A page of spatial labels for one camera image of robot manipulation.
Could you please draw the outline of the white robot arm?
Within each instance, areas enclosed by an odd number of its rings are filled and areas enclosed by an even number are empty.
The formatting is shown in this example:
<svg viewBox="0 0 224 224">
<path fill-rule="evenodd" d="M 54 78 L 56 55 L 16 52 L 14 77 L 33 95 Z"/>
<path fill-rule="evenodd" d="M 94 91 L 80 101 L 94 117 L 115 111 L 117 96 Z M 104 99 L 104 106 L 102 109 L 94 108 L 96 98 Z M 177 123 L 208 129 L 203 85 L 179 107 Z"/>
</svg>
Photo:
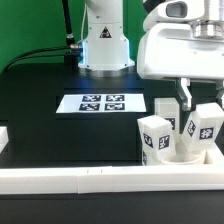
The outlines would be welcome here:
<svg viewBox="0 0 224 224">
<path fill-rule="evenodd" d="M 192 81 L 214 82 L 224 108 L 224 0 L 142 0 L 147 16 L 137 60 L 123 34 L 123 0 L 85 0 L 88 35 L 79 67 L 99 76 L 135 65 L 143 79 L 174 80 L 193 108 Z"/>
</svg>

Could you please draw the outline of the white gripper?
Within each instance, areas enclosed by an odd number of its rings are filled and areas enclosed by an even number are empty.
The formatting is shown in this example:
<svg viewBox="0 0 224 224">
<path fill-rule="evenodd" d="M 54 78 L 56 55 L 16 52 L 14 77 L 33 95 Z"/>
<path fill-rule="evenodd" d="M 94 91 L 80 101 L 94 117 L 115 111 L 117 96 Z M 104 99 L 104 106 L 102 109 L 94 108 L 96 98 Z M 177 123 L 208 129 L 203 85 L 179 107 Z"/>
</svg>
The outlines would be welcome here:
<svg viewBox="0 0 224 224">
<path fill-rule="evenodd" d="M 142 79 L 175 79 L 182 109 L 192 109 L 190 80 L 224 79 L 224 41 L 196 39 L 188 24 L 158 23 L 141 38 L 137 73 Z M 224 81 L 216 81 L 224 109 Z"/>
</svg>

